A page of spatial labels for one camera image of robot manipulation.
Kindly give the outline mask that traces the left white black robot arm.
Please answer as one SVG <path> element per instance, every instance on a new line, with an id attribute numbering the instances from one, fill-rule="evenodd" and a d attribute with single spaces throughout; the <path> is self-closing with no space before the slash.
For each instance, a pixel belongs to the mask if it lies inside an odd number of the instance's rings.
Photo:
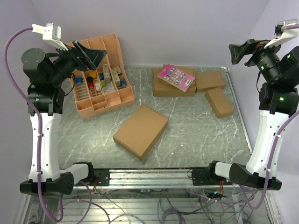
<path id="1" fill-rule="evenodd" d="M 65 92 L 61 84 L 72 78 L 74 71 L 96 70 L 107 55 L 103 49 L 90 49 L 78 41 L 72 46 L 45 53 L 31 48 L 23 53 L 23 71 L 30 80 L 28 113 L 33 131 L 33 152 L 28 180 L 20 192 L 28 195 L 70 195 L 81 181 L 95 181 L 91 162 L 77 162 L 61 170 L 58 164 L 58 132 L 63 114 Z"/>

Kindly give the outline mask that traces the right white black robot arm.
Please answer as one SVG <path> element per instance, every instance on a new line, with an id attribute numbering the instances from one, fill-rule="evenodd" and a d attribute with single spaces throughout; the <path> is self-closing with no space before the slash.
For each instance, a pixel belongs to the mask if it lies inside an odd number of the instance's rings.
<path id="1" fill-rule="evenodd" d="M 256 66 L 263 83 L 259 92 L 260 124 L 252 155 L 246 165 L 212 161 L 208 167 L 192 168 L 194 186 L 216 185 L 227 180 L 229 184 L 267 190 L 280 190 L 277 179 L 277 161 L 287 122 L 298 113 L 299 48 L 294 47 L 282 59 L 277 56 L 281 44 L 268 40 L 249 39 L 244 44 L 230 44 L 231 62 L 238 64 L 245 55 L 244 64 Z"/>

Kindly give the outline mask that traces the large cardboard box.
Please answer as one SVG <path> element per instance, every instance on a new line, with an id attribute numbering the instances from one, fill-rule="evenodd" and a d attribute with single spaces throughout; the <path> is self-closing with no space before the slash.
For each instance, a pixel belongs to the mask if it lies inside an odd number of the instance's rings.
<path id="1" fill-rule="evenodd" d="M 141 104 L 113 135 L 113 140 L 143 160 L 162 136 L 168 123 L 167 117 Z"/>

